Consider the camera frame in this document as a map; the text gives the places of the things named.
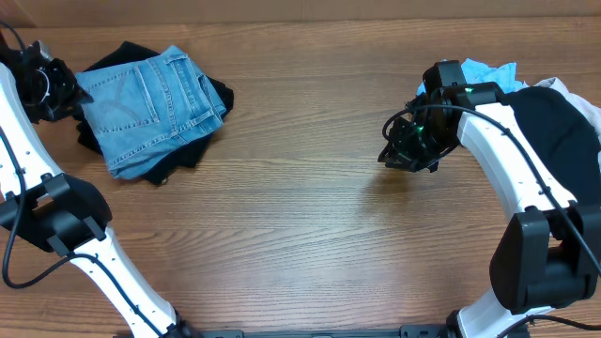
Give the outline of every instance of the blue cloth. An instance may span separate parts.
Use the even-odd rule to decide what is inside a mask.
[[[83,105],[85,119],[115,178],[139,177],[223,125],[226,110],[215,88],[176,46],[145,61],[75,76],[94,98]]]
[[[496,69],[482,62],[466,59],[461,69],[468,84],[495,82],[504,93],[512,93],[528,86],[526,83],[516,81],[517,63],[515,62]],[[417,88],[417,95],[422,93],[425,93],[424,84],[420,84]]]

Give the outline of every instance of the black garment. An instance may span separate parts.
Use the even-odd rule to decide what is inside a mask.
[[[506,96],[517,125],[548,171],[580,204],[601,203],[601,150],[593,126],[558,91],[530,87]]]
[[[142,61],[157,55],[159,54],[155,51],[125,41],[116,51],[108,54],[102,58],[102,60],[95,63],[85,71]],[[222,117],[225,117],[234,107],[234,91],[217,80],[211,78],[208,79],[213,87],[215,87],[215,91],[217,91],[217,94],[223,101],[226,111]],[[77,126],[77,130],[80,132],[78,142],[85,147],[102,154],[98,140],[96,140],[90,125],[85,120],[85,117],[83,115],[76,115],[75,118],[82,121],[82,123]],[[207,135],[200,139],[194,140],[189,144],[171,152],[162,160],[160,160],[155,166],[153,166],[147,173],[143,174],[142,178],[152,184],[162,185],[164,182],[166,182],[166,179],[176,171],[178,166],[194,168],[203,157],[205,150],[207,150],[211,136],[212,135]]]

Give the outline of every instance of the white fabric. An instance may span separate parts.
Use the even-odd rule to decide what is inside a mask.
[[[599,138],[599,143],[601,143],[601,108],[595,107],[582,97],[570,93],[565,84],[563,84],[563,82],[556,77],[545,79],[534,86],[551,88],[560,92],[563,97],[568,102],[572,103],[572,105],[578,109],[578,111],[584,117],[586,117],[589,123],[593,125],[594,131],[596,131],[597,137]],[[601,167],[601,152],[599,152],[597,159],[599,160],[599,166]]]

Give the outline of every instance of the robotic hand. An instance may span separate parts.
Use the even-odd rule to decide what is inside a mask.
[[[63,173],[44,149],[31,122],[55,121],[91,98],[40,43],[28,49],[20,44],[22,51],[16,52],[0,39],[0,188],[7,200],[0,205],[0,225],[10,231],[3,262],[3,279],[10,287],[33,285],[70,262],[97,284],[133,336],[142,338],[504,337],[541,314],[593,295],[601,254],[599,207],[579,206],[553,180],[494,84],[465,84],[458,63],[438,63],[424,75],[427,97],[385,126],[389,144],[379,160],[389,167],[433,171],[457,145],[471,151],[511,220],[490,265],[491,289],[440,326],[361,333],[198,332],[150,287],[121,249],[100,192]],[[405,113],[413,113],[411,121],[401,117]],[[43,199],[50,202],[34,211]],[[548,248],[549,232],[563,240],[562,247]],[[34,280],[15,284],[8,263],[16,236],[64,258]]]

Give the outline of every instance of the wooden table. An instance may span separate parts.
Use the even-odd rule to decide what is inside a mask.
[[[56,162],[95,184],[124,249],[198,328],[395,328],[442,322],[489,286],[506,221],[474,158],[435,174],[376,162],[384,121],[443,58],[518,63],[533,85],[559,76],[601,105],[601,18],[253,23],[22,29],[73,70],[123,40],[176,44],[236,92],[195,170],[166,186],[112,179],[68,119],[37,127]],[[5,246],[7,236],[1,236]],[[13,279],[57,257],[19,241]],[[557,314],[601,322],[598,300]],[[22,291],[0,285],[2,337],[111,337],[127,330],[81,271]],[[536,337],[595,334],[540,323]]]

